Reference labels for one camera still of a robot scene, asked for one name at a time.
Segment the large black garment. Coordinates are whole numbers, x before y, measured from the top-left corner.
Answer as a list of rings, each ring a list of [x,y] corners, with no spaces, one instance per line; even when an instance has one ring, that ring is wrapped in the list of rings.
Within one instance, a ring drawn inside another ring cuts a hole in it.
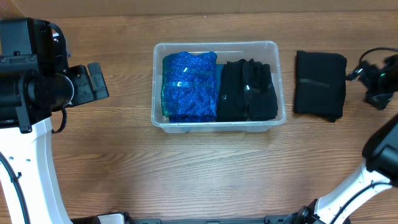
[[[297,51],[294,113],[334,123],[343,116],[347,59],[341,54]]]

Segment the blue sequin cloth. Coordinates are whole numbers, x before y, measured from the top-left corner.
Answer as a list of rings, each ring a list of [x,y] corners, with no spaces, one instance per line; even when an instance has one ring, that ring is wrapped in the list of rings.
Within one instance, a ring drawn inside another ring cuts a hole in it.
[[[170,123],[203,123],[216,118],[217,54],[188,52],[170,54],[162,60],[162,115]]]

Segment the small black garment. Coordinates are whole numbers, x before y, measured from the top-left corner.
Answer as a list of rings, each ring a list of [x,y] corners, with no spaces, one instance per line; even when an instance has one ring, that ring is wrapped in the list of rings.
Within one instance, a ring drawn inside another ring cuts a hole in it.
[[[227,62],[221,72],[221,85],[217,107],[217,122],[246,121],[243,98],[242,68],[246,62]]]

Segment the blue denim jeans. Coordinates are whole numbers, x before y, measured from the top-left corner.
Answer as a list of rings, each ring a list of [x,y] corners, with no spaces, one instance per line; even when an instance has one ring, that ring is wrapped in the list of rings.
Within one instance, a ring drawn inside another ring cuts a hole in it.
[[[226,99],[226,95],[223,95],[220,93],[221,90],[221,76],[222,76],[222,71],[223,71],[223,64],[216,64],[216,68],[215,68],[215,78],[216,78],[216,89],[217,89],[217,102],[219,102],[220,100],[225,100]]]

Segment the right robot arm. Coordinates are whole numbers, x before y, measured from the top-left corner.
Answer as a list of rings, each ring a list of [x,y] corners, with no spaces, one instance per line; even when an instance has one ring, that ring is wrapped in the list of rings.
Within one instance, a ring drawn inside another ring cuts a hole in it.
[[[368,89],[366,101],[382,110],[397,92],[397,55],[385,58],[382,69],[362,57],[348,74]],[[328,195],[290,214],[284,223],[349,223],[349,216],[378,193],[397,187],[397,117],[377,130],[362,151],[359,167]]]

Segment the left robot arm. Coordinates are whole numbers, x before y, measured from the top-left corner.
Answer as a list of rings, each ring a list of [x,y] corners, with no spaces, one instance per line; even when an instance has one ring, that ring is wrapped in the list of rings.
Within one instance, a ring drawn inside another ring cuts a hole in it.
[[[13,223],[70,223],[52,158],[52,113],[109,95],[98,63],[68,65],[49,21],[1,21],[1,188]]]

